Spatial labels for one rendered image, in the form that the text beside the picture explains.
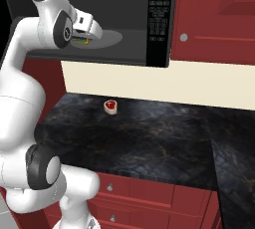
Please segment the red cupboard door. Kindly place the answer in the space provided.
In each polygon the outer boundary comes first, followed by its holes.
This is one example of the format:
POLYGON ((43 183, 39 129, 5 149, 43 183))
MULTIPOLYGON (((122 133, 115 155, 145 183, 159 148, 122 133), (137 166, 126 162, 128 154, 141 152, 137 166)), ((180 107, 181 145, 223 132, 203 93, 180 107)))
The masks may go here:
POLYGON ((171 58, 255 65, 255 0, 176 0, 171 58))

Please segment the red cabinet side panel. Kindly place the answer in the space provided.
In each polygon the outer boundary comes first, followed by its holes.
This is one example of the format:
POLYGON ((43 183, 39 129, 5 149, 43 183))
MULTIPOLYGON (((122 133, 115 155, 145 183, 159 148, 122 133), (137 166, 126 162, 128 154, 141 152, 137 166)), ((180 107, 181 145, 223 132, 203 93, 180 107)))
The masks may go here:
POLYGON ((39 118, 39 121, 42 121, 66 93, 61 62, 56 60, 26 59, 23 72, 36 79, 45 90, 45 106, 39 118))

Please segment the yellow green sponge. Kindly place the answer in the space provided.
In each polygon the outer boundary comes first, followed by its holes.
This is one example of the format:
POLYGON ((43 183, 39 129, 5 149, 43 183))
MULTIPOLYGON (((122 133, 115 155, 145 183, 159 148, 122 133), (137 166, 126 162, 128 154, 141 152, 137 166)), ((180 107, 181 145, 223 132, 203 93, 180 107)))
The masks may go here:
POLYGON ((74 42, 79 43, 79 44, 85 44, 85 45, 89 45, 90 42, 92 41, 92 39, 85 38, 85 37, 73 36, 72 38, 73 38, 74 42))

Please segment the red drawer front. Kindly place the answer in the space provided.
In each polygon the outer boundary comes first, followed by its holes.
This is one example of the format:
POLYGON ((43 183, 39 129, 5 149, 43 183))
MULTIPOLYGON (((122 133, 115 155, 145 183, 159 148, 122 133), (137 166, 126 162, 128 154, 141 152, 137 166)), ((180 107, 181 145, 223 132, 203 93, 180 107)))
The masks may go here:
POLYGON ((101 192, 125 197, 130 196, 130 179, 128 177, 101 172, 99 172, 99 177, 101 192), (107 191, 107 187, 110 183, 113 185, 113 191, 107 191))
POLYGON ((109 229, 167 229, 169 214, 165 211, 135 205, 93 200, 88 202, 91 213, 104 228, 109 229), (110 221, 116 215, 116 222, 110 221))

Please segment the red cabinet front panel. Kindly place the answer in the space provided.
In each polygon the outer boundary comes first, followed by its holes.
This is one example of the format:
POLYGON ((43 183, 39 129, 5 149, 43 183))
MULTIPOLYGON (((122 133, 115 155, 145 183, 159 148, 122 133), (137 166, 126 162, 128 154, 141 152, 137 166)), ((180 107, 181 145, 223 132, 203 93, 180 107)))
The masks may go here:
POLYGON ((168 229, 223 229, 217 192, 175 186, 168 229))
POLYGON ((163 205, 171 205, 174 186, 168 183, 132 179, 130 181, 130 196, 163 205))

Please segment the black microwave door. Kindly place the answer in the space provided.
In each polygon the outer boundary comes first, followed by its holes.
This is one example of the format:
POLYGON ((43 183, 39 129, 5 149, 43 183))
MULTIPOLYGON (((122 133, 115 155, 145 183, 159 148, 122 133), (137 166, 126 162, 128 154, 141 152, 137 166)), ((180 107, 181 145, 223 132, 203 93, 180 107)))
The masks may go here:
POLYGON ((7 48, 13 34, 13 14, 10 0, 0 0, 0 67, 2 66, 7 48))

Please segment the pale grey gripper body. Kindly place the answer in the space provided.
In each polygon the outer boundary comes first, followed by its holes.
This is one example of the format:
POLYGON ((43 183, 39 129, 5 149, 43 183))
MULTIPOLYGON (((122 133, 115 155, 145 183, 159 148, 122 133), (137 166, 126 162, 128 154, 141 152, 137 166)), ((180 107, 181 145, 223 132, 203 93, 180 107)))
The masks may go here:
POLYGON ((80 38, 99 40, 103 36, 103 29, 95 20, 84 21, 73 26, 73 35, 80 38))

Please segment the black microwave oven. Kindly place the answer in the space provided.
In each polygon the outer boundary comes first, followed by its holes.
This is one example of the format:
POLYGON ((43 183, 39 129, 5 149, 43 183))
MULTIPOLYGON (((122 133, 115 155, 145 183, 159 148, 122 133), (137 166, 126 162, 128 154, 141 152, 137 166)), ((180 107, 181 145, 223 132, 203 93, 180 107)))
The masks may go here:
MULTIPOLYGON (((105 30, 123 39, 103 49, 34 50, 30 58, 166 68, 169 64, 174 0, 69 0, 105 30)), ((36 16, 32 0, 10 0, 13 18, 36 16)))

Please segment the grey microwave turntable plate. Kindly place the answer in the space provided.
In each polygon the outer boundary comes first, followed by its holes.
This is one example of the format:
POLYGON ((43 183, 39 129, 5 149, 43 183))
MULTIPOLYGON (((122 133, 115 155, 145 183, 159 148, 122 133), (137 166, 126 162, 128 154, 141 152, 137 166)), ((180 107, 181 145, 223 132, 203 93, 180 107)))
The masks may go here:
POLYGON ((116 45, 122 39, 123 35, 120 32, 105 30, 100 40, 92 40, 89 45, 76 43, 73 39, 71 40, 71 45, 79 49, 103 49, 116 45))

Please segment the raw red steak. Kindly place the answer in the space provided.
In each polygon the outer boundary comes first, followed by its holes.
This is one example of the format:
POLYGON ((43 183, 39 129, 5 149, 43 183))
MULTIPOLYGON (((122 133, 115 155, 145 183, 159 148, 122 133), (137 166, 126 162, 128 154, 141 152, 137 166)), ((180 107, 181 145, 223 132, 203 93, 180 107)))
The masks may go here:
POLYGON ((115 115, 118 112, 118 103, 115 100, 105 101, 104 110, 109 115, 115 115))

